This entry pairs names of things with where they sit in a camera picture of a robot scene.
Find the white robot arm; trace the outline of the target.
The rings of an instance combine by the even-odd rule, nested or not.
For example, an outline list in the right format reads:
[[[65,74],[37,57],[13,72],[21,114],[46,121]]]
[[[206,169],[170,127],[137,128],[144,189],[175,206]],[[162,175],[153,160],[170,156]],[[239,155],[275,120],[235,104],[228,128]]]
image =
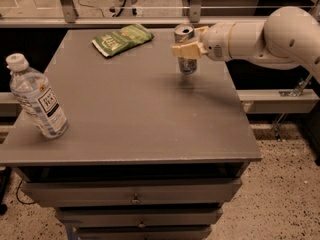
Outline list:
[[[301,66],[320,82],[320,24],[299,7],[282,7],[265,21],[218,22],[171,46],[176,57],[245,60],[261,67]]]

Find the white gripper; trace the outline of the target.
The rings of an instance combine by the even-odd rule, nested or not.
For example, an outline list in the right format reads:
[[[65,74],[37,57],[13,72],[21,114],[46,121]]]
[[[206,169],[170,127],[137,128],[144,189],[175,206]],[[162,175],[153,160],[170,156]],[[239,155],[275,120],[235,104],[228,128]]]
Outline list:
[[[216,23],[211,26],[194,28],[192,25],[182,25],[178,29],[178,42],[186,43],[190,40],[199,39],[203,34],[202,41],[194,41],[186,44],[176,44],[171,47],[176,57],[198,60],[202,55],[213,61],[230,61],[229,36],[233,23]]]

